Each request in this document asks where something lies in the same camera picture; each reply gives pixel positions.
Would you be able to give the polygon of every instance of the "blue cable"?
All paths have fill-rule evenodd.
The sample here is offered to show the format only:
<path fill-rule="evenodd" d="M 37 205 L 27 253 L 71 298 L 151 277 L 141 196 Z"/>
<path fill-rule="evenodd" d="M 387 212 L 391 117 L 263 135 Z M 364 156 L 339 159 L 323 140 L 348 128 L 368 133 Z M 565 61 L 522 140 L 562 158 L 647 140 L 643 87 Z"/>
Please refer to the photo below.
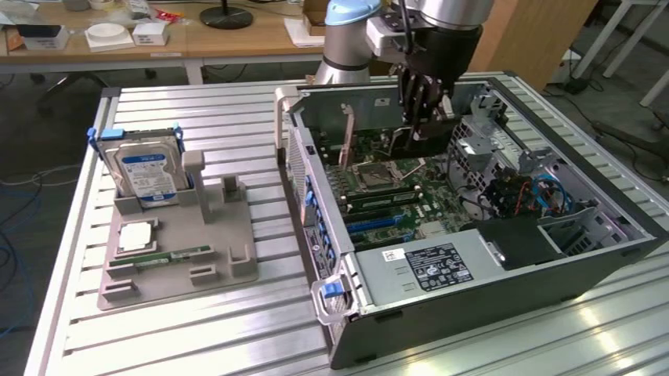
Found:
<path fill-rule="evenodd" d="M 32 198 L 32 193 L 25 193 L 25 192 L 21 192 L 18 190 L 1 189 L 0 193 L 6 194 L 10 197 Z M 4 233 L 12 233 L 18 229 L 18 227 L 25 225 L 35 218 L 37 212 L 40 211 L 40 208 L 41 208 L 41 199 L 37 197 L 35 199 L 35 210 L 32 211 L 32 213 L 21 221 L 14 223 L 13 226 L 9 226 L 8 228 L 5 228 Z"/>
<path fill-rule="evenodd" d="M 12 191 L 12 190 L 5 190 L 0 189 L 0 193 L 6 194 L 10 197 L 24 197 L 24 198 L 32 198 L 32 193 L 25 193 L 21 191 Z M 16 250 L 13 249 L 13 246 L 8 243 L 8 239 L 5 236 L 5 233 L 10 233 L 16 231 L 23 225 L 25 225 L 36 216 L 37 212 L 40 211 L 41 208 L 41 200 L 39 197 L 35 199 L 35 210 L 32 213 L 17 223 L 13 224 L 13 226 L 9 226 L 5 230 L 0 231 L 0 235 L 2 235 L 2 239 L 6 242 L 6 247 L 0 247 L 1 250 L 4 250 L 8 254 L 8 257 L 13 257 L 14 262 L 17 264 L 18 268 L 18 273 L 23 276 L 23 280 L 25 281 L 27 284 L 27 295 L 28 295 L 28 307 L 27 307 L 27 312 L 23 315 L 23 317 L 16 321 L 16 323 L 8 327 L 2 333 L 0 333 L 0 339 L 4 338 L 5 335 L 8 335 L 16 327 L 18 327 L 25 320 L 28 320 L 32 316 L 32 312 L 35 309 L 35 291 L 32 290 L 32 280 L 31 280 L 31 274 L 28 273 L 27 270 L 27 265 L 25 262 L 23 261 L 23 257 L 18 255 Z"/>
<path fill-rule="evenodd" d="M 23 324 L 23 322 L 31 317 L 32 315 L 32 310 L 35 309 L 35 293 L 32 292 L 32 280 L 31 280 L 31 275 L 28 274 L 28 270 L 27 270 L 27 267 L 25 267 L 25 263 L 23 261 L 23 258 L 21 256 L 10 249 L 10 248 L 6 248 L 6 247 L 0 247 L 1 249 L 4 249 L 6 252 L 9 252 L 10 255 L 13 255 L 13 258 L 16 259 L 17 261 L 17 265 L 18 265 L 18 272 L 21 273 L 23 275 L 23 279 L 25 281 L 25 284 L 27 284 L 27 295 L 28 295 L 28 310 L 27 310 L 27 313 L 25 315 L 21 317 L 21 319 L 18 319 L 16 321 L 16 323 L 8 327 L 2 333 L 0 333 L 0 339 L 2 339 L 2 337 L 5 335 L 8 335 L 13 328 L 17 327 L 18 325 Z"/>

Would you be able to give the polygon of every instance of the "cable on floor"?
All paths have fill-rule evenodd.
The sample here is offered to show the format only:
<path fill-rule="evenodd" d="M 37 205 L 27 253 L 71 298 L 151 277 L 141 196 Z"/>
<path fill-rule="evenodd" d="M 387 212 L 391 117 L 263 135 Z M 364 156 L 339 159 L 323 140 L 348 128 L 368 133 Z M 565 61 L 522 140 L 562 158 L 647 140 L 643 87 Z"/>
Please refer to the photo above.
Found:
<path fill-rule="evenodd" d="M 31 275 L 28 274 L 28 270 L 27 270 L 27 266 L 25 266 L 25 263 L 23 261 L 23 257 L 21 255 L 18 255 L 13 245 L 12 245 L 12 242 L 9 241 L 9 238 L 6 237 L 5 233 L 0 230 L 0 237 L 4 241 L 4 243 L 6 244 L 6 248 L 8 248 L 8 251 L 13 257 L 13 260 L 14 260 L 14 268 L 17 266 L 18 268 L 18 272 L 21 273 L 21 277 L 23 277 L 23 280 L 24 280 L 24 283 L 25 283 L 25 289 L 27 289 L 27 312 L 25 314 L 23 315 L 23 317 L 16 321 L 14 324 L 12 324 L 2 332 L 0 332 L 0 339 L 4 338 L 4 336 L 6 336 L 16 327 L 21 326 L 21 324 L 29 320 L 32 318 L 32 311 L 35 309 L 35 292 L 32 290 L 32 280 L 31 280 Z"/>
<path fill-rule="evenodd" d="M 638 27 L 641 26 L 641 23 L 646 20 L 646 18 L 650 16 L 651 12 L 655 10 L 655 7 L 657 7 L 657 4 L 659 4 L 659 1 L 661 0 L 655 0 L 655 3 L 653 4 L 653 6 L 650 7 L 650 10 L 647 11 L 646 13 L 646 16 L 643 16 L 643 18 L 641 18 L 637 22 L 637 24 L 634 25 L 634 27 L 631 28 L 631 33 L 629 33 L 629 35 L 623 38 L 622 41 L 618 42 L 618 44 L 609 50 L 609 52 L 606 53 L 606 56 L 603 57 L 603 59 L 597 63 L 597 65 L 594 66 L 594 68 L 591 68 L 591 71 L 590 71 L 590 74 L 586 78 L 587 80 L 587 86 L 595 91 L 595 92 L 602 92 L 603 91 L 603 86 L 593 79 L 593 75 L 594 75 L 594 72 L 602 67 L 603 63 L 606 63 L 606 60 L 609 60 L 610 56 L 613 55 L 613 53 L 618 50 L 619 46 L 625 44 L 625 42 L 631 38 L 634 32 L 637 31 Z M 595 88 L 591 83 L 595 82 L 597 85 L 599 86 L 598 88 Z"/>
<path fill-rule="evenodd" d="M 48 176 L 49 174 L 52 174 L 53 172 L 60 172 L 60 171 L 64 171 L 64 170 L 69 170 L 71 168 L 80 168 L 81 165 L 80 164 L 65 164 L 65 165 L 61 165 L 61 166 L 56 166 L 53 168 L 49 168 L 44 171 L 39 171 L 36 172 L 35 174 L 32 174 L 32 177 L 27 180 L 23 180 L 20 182 L 8 182 L 8 181 L 4 181 L 4 180 L 0 180 L 0 185 L 4 185 L 4 186 L 23 186 L 24 184 L 28 184 L 28 183 L 32 183 L 33 185 L 40 185 L 40 186 L 64 186 L 67 184 L 71 184 L 71 183 L 76 183 L 76 181 L 79 179 L 72 179 L 72 180 L 67 180 L 64 182 L 57 182 L 57 183 L 44 183 L 41 182 L 41 178 L 44 178 L 45 176 Z"/>
<path fill-rule="evenodd" d="M 581 117 L 590 123 L 590 126 L 594 126 L 594 122 L 590 119 L 590 117 L 583 113 L 583 111 L 581 110 L 581 108 L 578 107 L 578 105 L 575 104 L 575 102 L 566 95 L 563 95 L 563 94 L 555 94 L 553 92 L 549 92 L 546 89 L 543 89 L 543 91 L 549 94 L 547 97 L 566 100 L 571 104 L 571 106 L 575 108 L 575 110 L 578 111 Z M 623 143 L 625 146 L 631 150 L 631 154 L 633 154 L 631 167 L 633 167 L 633 170 L 635 171 L 635 173 L 641 177 L 643 177 L 645 179 L 651 180 L 653 182 L 662 183 L 663 180 L 662 180 L 661 176 L 658 178 L 653 177 L 653 176 L 649 176 L 643 172 L 641 172 L 641 170 L 638 169 L 638 166 L 637 166 L 637 163 L 638 163 L 638 153 L 637 153 L 637 150 L 634 149 L 635 146 L 631 145 L 630 143 L 627 143 L 627 141 L 625 141 L 623 139 L 619 139 L 618 137 L 615 137 L 614 135 L 606 134 L 606 136 L 611 136 L 615 140 L 618 140 L 621 143 Z M 665 165 L 665 169 L 666 169 L 666 167 L 667 167 L 666 160 L 661 156 L 657 156 L 657 157 L 659 157 L 659 159 L 662 159 L 662 162 L 663 162 L 663 165 Z"/>
<path fill-rule="evenodd" d="M 228 84 L 229 82 L 235 82 L 240 77 L 241 77 L 241 74 L 243 72 L 247 70 L 247 66 L 248 64 L 244 64 L 243 67 L 241 67 L 241 70 L 239 71 L 237 75 L 232 78 L 232 79 L 227 79 L 224 78 L 223 76 L 219 76 L 216 73 L 213 72 L 209 72 L 213 76 L 216 76 L 217 78 L 220 78 L 221 80 L 224 80 L 224 83 Z"/>
<path fill-rule="evenodd" d="M 25 210 L 25 208 L 32 204 L 32 202 L 35 202 L 40 196 L 40 192 L 41 192 L 41 175 L 36 174 L 37 177 L 39 177 L 39 185 L 37 185 L 37 188 L 35 190 L 35 192 L 32 193 L 31 195 L 31 198 L 29 200 L 25 202 L 25 204 L 0 222 L 0 228 L 2 228 L 2 226 L 5 225 L 5 223 L 8 223 L 13 217 L 16 217 L 18 215 L 20 212 L 23 212 L 23 210 Z"/>
<path fill-rule="evenodd" d="M 0 90 L 2 90 L 4 88 L 6 88 L 12 84 L 14 77 L 16 77 L 16 75 L 12 74 L 9 76 L 9 80 L 6 82 L 0 82 Z"/>

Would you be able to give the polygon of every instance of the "wooden desk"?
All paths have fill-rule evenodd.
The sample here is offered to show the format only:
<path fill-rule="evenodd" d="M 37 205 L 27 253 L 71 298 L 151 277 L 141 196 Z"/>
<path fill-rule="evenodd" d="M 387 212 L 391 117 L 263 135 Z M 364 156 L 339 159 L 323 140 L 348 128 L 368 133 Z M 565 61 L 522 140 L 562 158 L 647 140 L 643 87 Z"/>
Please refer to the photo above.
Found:
<path fill-rule="evenodd" d="M 16 51 L 2 49 L 4 34 L 0 35 L 0 74 L 45 73 L 69 71 L 105 71 L 132 68 L 183 67 L 188 82 L 200 85 L 200 68 L 209 64 L 279 63 L 320 60 L 322 49 L 296 48 L 283 26 L 284 16 L 268 11 L 299 14 L 296 5 L 252 5 L 252 25 L 244 29 L 227 31 L 200 23 L 200 11 L 215 4 L 155 4 L 168 12 L 184 13 L 189 24 L 168 26 L 169 41 L 165 46 L 141 46 L 107 52 L 91 52 L 84 30 L 91 20 L 101 18 L 104 11 L 87 10 L 68 12 L 60 3 L 43 3 L 40 15 L 51 24 L 64 24 L 71 35 L 63 51 Z"/>

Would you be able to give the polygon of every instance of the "product label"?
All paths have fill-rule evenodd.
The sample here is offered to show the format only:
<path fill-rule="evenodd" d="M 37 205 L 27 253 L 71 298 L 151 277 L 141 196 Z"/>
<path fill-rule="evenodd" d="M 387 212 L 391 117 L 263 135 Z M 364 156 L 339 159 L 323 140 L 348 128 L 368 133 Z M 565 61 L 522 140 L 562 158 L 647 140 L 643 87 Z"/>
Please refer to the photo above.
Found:
<path fill-rule="evenodd" d="M 121 159 L 135 194 L 143 201 L 163 201 L 176 195 L 175 181 L 164 171 L 164 154 L 137 155 Z"/>
<path fill-rule="evenodd" d="M 391 249 L 390 251 L 383 251 L 383 260 L 386 262 L 404 259 L 404 249 Z"/>
<path fill-rule="evenodd" d="M 390 98 L 376 98 L 374 100 L 375 107 L 386 107 L 390 106 Z"/>
<path fill-rule="evenodd" d="M 155 52 L 151 57 L 180 57 L 180 52 Z"/>
<path fill-rule="evenodd" d="M 406 257 L 423 291 L 474 280 L 451 243 L 407 252 Z"/>

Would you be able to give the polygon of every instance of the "lamp base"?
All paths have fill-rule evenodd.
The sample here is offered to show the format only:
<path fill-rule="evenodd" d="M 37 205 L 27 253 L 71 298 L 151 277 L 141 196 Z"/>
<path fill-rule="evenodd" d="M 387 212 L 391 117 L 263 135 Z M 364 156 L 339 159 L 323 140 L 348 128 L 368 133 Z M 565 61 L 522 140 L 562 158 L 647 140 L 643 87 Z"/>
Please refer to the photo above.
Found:
<path fill-rule="evenodd" d="M 240 8 L 228 7 L 228 14 L 223 14 L 223 7 L 215 6 L 200 13 L 204 25 L 216 29 L 233 30 L 252 24 L 252 14 Z"/>

